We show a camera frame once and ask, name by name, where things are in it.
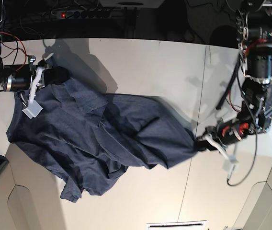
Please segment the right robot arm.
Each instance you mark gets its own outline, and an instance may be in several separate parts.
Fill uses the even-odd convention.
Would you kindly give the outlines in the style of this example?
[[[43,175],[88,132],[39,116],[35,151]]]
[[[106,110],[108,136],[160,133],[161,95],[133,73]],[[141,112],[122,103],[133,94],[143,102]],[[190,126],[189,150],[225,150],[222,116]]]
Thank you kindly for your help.
[[[69,79],[69,72],[66,68],[52,66],[51,63],[42,59],[35,64],[36,57],[28,55],[22,41],[14,36],[16,47],[11,48],[11,52],[22,52],[25,61],[21,65],[4,65],[4,57],[1,55],[4,43],[2,37],[11,34],[4,31],[6,10],[4,2],[0,0],[0,87],[3,92],[22,92],[30,88],[35,91],[50,84],[62,84]]]

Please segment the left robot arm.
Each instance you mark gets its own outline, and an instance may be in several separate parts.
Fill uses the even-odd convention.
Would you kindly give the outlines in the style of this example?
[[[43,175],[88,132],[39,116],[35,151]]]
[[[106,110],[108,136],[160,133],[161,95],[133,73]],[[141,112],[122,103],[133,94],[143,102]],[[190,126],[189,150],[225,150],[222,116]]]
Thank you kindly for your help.
[[[244,0],[236,10],[239,55],[228,86],[216,109],[221,109],[241,70],[245,80],[239,84],[242,97],[237,117],[206,127],[197,137],[195,149],[216,150],[236,144],[249,135],[269,130],[272,121],[272,0]]]

